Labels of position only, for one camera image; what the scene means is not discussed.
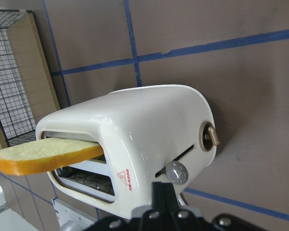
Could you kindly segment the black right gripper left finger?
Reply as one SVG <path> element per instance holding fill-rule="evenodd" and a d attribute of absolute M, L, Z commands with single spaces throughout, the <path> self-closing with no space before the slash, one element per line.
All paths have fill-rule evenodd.
<path fill-rule="evenodd" d="M 152 183 L 152 209 L 155 212 L 159 212 L 161 217 L 164 217 L 166 214 L 164 190 L 161 182 Z"/>

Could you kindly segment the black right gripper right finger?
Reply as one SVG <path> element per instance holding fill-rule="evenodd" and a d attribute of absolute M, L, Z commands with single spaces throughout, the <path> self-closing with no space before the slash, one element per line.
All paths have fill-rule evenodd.
<path fill-rule="evenodd" d="M 162 216 L 170 216 L 173 212 L 179 209 L 177 196 L 172 183 L 162 183 L 163 201 Z"/>

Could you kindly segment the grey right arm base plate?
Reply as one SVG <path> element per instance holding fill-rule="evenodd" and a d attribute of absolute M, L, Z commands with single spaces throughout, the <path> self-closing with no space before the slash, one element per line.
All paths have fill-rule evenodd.
<path fill-rule="evenodd" d="M 53 207 L 60 225 L 60 231 L 84 231 L 97 221 L 93 216 L 59 198 L 53 199 Z"/>

